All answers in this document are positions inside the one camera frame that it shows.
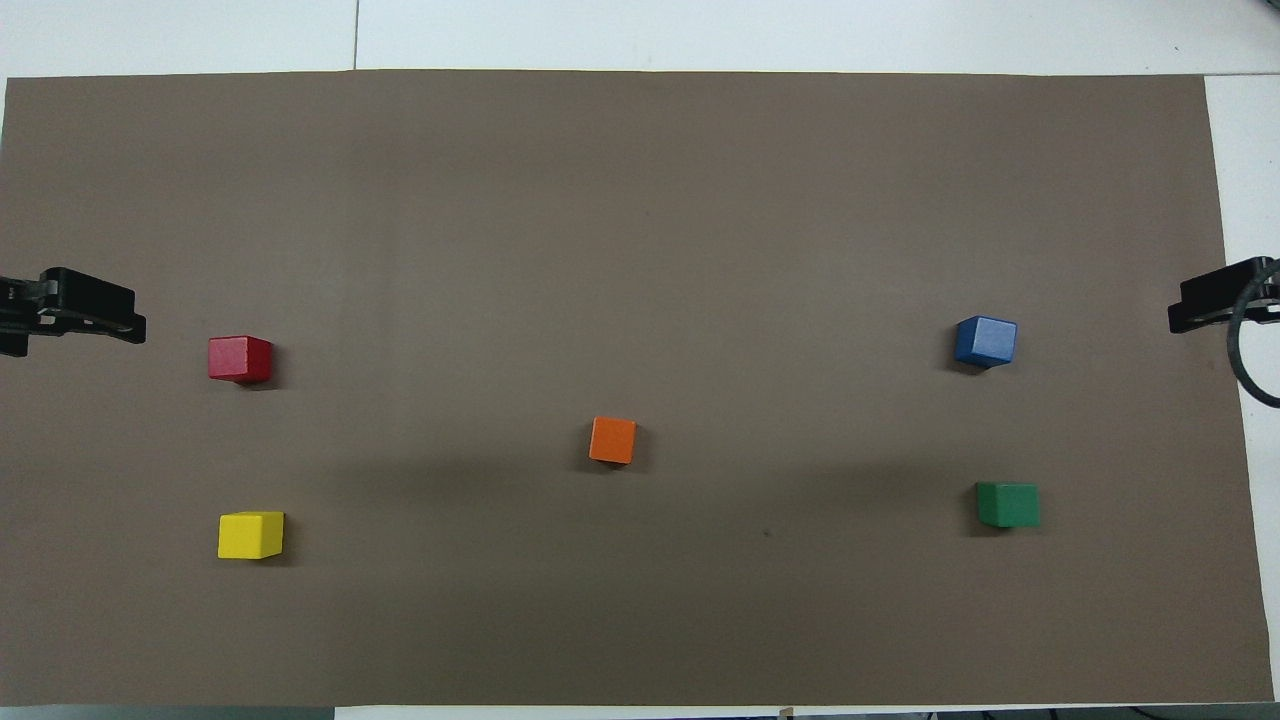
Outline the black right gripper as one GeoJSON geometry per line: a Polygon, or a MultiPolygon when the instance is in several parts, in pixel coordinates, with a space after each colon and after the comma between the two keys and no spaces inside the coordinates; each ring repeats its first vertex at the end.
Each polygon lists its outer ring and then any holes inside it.
{"type": "Polygon", "coordinates": [[[1180,302],[1167,307],[1167,325],[1174,334],[1185,334],[1207,325],[1229,323],[1234,304],[1245,288],[1245,320],[1257,324],[1279,323],[1279,284],[1276,258],[1257,256],[1221,266],[1180,283],[1180,302]]]}

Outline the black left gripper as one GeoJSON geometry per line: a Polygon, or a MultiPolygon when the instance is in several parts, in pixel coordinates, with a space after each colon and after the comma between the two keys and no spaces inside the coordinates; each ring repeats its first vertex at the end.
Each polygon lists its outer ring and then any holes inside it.
{"type": "Polygon", "coordinates": [[[134,291],[64,266],[38,279],[1,277],[1,355],[26,357],[31,336],[96,334],[141,345],[146,318],[134,291]],[[45,313],[45,328],[40,322],[45,313]]]}

